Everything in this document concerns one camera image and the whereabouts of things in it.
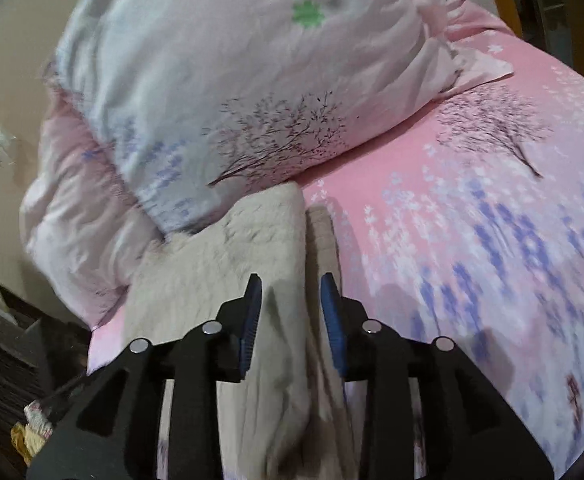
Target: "pink bedsheet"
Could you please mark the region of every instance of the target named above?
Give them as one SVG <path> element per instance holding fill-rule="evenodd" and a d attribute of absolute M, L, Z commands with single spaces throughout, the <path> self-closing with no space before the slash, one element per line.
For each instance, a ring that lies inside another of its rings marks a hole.
<path fill-rule="evenodd" d="M 502 32 L 460 41 L 515 75 L 299 181 L 331 211 L 344 294 L 410 338 L 453 337 L 560 476 L 584 449 L 584 80 Z M 123 321 L 93 333 L 92 369 Z"/>
<path fill-rule="evenodd" d="M 483 9 L 482 7 L 472 3 L 470 0 L 449 0 L 448 1 L 448 27 L 446 28 L 446 36 L 450 41 L 461 40 L 457 43 L 457 46 L 470 46 L 475 47 L 474 44 L 470 43 L 474 41 L 474 38 L 478 38 L 477 34 L 481 33 L 483 30 L 489 29 L 487 34 L 496 34 L 499 31 L 503 36 L 512 35 L 512 32 L 507 28 L 507 26 L 499 20 L 497 17 L 493 16 L 491 13 Z M 476 50 L 481 51 L 480 47 L 476 46 Z M 469 53 L 464 53 L 466 56 L 472 57 Z M 457 82 L 455 89 L 459 88 L 471 88 L 473 85 L 478 84 L 479 81 L 490 80 L 501 73 L 509 73 L 511 66 L 509 63 L 504 61 L 502 66 L 499 67 L 499 63 L 493 63 L 490 58 L 481 58 L 474 60 L 473 70 L 467 70 L 464 72 L 463 80 Z M 450 91 L 449 95 L 453 95 L 455 92 Z M 400 135 L 402 131 L 408 130 L 409 126 L 414 122 L 415 117 L 406 121 L 401 129 L 395 129 L 394 132 L 389 132 L 388 134 L 382 136 L 381 144 L 387 142 L 390 136 Z M 352 160 L 359 156 L 358 154 L 364 154 L 374 150 L 374 146 L 378 144 L 381 139 L 376 139 L 376 142 L 369 143 L 358 150 L 353 150 L 350 153 L 346 153 L 337 160 L 319 166 L 318 168 L 313 168 L 301 175 L 297 180 L 301 185 L 310 187 L 312 185 L 312 179 L 320 179 L 322 174 L 327 174 L 336 166 L 341 165 L 341 162 L 347 160 Z M 314 193 L 309 194 L 306 190 L 306 200 L 307 203 L 315 202 L 317 196 Z M 118 308 L 115 313 L 111 313 L 110 320 L 104 326 L 92 332 L 91 344 L 89 346 L 89 371 L 92 372 L 97 368 L 107 364 L 123 348 L 123 342 L 121 340 L 123 333 L 123 321 L 124 321 L 124 305 Z"/>

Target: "beige towel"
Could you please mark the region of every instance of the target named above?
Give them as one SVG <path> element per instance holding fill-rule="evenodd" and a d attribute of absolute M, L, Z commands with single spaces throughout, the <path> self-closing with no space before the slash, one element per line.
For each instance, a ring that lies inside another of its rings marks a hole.
<path fill-rule="evenodd" d="M 251 370 L 241 384 L 219 383 L 217 393 L 223 468 L 249 480 L 353 477 L 342 384 L 318 300 L 319 274 L 339 276 L 336 244 L 327 213 L 313 209 L 306 220 L 304 207 L 298 186 L 284 184 L 243 198 L 199 234 L 150 248 L 126 304 L 126 340 L 159 344 L 216 317 L 259 274 Z"/>

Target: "white pillowcase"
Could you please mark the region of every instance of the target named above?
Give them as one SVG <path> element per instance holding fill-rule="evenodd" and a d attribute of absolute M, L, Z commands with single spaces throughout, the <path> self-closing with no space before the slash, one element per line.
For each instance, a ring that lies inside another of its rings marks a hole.
<path fill-rule="evenodd" d="M 52 90 L 50 98 L 39 174 L 21 204 L 21 236 L 59 298 L 94 329 L 161 234 L 63 93 Z"/>
<path fill-rule="evenodd" d="M 163 232 L 197 230 L 453 85 L 444 0 L 81 0 L 62 86 Z"/>

